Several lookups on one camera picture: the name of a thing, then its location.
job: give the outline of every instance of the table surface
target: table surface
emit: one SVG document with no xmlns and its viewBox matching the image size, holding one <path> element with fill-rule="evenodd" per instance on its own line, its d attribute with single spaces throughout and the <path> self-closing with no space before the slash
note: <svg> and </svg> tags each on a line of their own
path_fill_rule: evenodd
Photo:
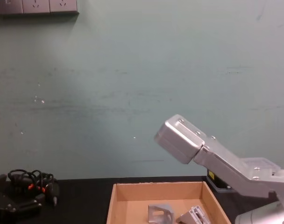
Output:
<svg viewBox="0 0 284 224">
<path fill-rule="evenodd" d="M 19 224 L 105 224 L 115 183 L 205 181 L 203 176 L 143 177 L 62 180 L 60 199 L 56 208 L 46 204 L 39 216 L 18 222 Z M 234 223 L 237 215 L 264 206 L 276 200 L 244 197 L 237 193 L 214 192 L 229 220 Z"/>
</svg>

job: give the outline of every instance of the electrical outlet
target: electrical outlet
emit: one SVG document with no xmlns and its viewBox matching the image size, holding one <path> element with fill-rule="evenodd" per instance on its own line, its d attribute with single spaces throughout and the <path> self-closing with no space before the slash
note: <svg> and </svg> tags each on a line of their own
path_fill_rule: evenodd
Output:
<svg viewBox="0 0 284 224">
<path fill-rule="evenodd" d="M 25 14 L 50 13 L 49 0 L 22 0 Z"/>
<path fill-rule="evenodd" d="M 77 0 L 50 0 L 51 13 L 78 13 Z"/>
<path fill-rule="evenodd" d="M 21 0 L 0 0 L 0 15 L 23 14 Z"/>
</svg>

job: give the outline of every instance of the silver robotic arm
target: silver robotic arm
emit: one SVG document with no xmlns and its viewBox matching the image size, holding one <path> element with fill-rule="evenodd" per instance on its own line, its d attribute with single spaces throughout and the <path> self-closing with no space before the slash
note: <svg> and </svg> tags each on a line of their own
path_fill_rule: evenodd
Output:
<svg viewBox="0 0 284 224">
<path fill-rule="evenodd" d="M 183 164 L 194 160 L 214 172 L 244 196 L 269 197 L 279 202 L 239 215 L 236 224 L 284 224 L 284 169 L 265 158 L 239 158 L 180 115 L 167 120 L 156 142 Z"/>
</svg>

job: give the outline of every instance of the yellow label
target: yellow label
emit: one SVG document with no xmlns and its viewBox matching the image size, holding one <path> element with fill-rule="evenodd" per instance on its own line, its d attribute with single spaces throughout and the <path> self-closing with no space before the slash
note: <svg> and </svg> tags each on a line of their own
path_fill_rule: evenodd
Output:
<svg viewBox="0 0 284 224">
<path fill-rule="evenodd" d="M 210 177 L 214 180 L 215 179 L 215 174 L 213 174 L 212 171 L 209 171 L 208 174 L 210 175 Z"/>
</svg>

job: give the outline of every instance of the cardboard box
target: cardboard box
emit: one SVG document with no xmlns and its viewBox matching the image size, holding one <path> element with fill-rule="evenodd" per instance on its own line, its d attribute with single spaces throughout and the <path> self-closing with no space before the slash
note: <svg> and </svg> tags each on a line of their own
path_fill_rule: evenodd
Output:
<svg viewBox="0 0 284 224">
<path fill-rule="evenodd" d="M 149 204 L 169 204 L 175 219 L 199 205 L 212 224 L 231 224 L 205 182 L 115 184 L 106 224 L 147 224 Z"/>
</svg>

